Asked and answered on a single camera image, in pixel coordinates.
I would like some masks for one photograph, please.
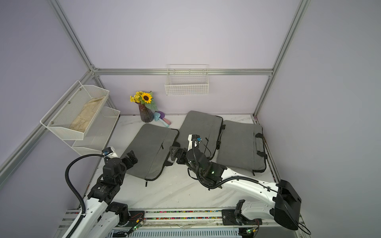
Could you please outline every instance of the wall-mounted wire basket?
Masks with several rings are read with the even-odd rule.
[[[71,146],[80,155],[101,154],[118,121],[120,111],[104,106],[83,140]]]
[[[41,124],[61,140],[83,140],[109,96],[109,91],[106,89],[94,85],[82,85],[79,81],[77,84],[79,84],[79,87],[76,92],[68,99],[51,121],[44,124],[41,120]],[[104,98],[100,102],[97,111],[93,113],[90,123],[84,129],[84,132],[70,129],[70,125],[81,113],[83,106],[92,98],[100,97]]]
[[[207,95],[208,69],[168,69],[165,92],[168,96]]]

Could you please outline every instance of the sunflower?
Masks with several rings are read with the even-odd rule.
[[[152,101],[152,96],[149,93],[143,93],[141,97],[145,103],[151,103],[151,101]]]

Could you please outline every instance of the beige cloth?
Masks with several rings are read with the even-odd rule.
[[[106,96],[93,98],[88,101],[82,108],[81,113],[71,123],[69,129],[79,132],[85,132],[93,119],[95,113],[98,111]]]

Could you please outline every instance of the red wire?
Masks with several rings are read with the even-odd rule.
[[[141,214],[141,216],[139,217],[139,218],[135,218],[135,219],[129,219],[129,220],[138,220],[138,219],[140,219],[141,217],[142,217],[142,215],[143,215],[143,213],[138,213],[138,214],[136,214],[135,216],[133,216],[133,217],[136,217],[137,215],[139,215],[139,214]]]
[[[259,230],[259,220],[258,219],[255,219],[257,221],[257,224],[258,224],[258,227],[257,227],[257,231]]]

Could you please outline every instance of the dark glass vase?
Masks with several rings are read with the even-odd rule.
[[[154,120],[154,114],[152,113],[150,109],[146,108],[144,104],[141,104],[138,102],[136,104],[139,106],[140,119],[143,122],[149,123]]]

